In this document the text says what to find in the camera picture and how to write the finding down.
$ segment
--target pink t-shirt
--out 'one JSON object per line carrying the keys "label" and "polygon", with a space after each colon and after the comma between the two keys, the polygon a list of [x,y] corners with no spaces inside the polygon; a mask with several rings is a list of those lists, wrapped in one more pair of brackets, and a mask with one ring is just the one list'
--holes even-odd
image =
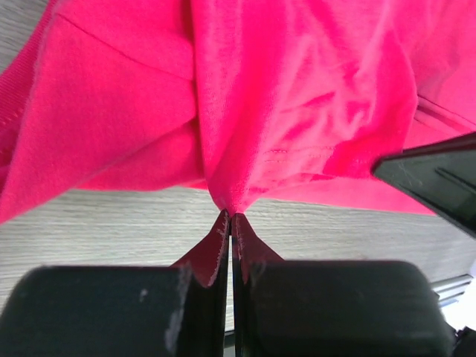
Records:
{"label": "pink t-shirt", "polygon": [[0,77],[0,222],[66,190],[427,213],[383,155],[476,130],[476,1],[51,0]]}

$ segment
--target wooden surface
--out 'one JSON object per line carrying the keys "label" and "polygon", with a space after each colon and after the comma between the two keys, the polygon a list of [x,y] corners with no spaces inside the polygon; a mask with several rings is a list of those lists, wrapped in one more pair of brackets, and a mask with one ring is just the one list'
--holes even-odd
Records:
{"label": "wooden surface", "polygon": [[[0,70],[44,6],[43,0],[0,0]],[[170,264],[208,232],[217,214],[209,195],[197,190],[68,192],[0,226],[0,306],[13,284],[42,264]],[[468,272],[476,258],[474,241],[432,216],[266,200],[247,216],[285,258],[407,260],[431,281]]]}

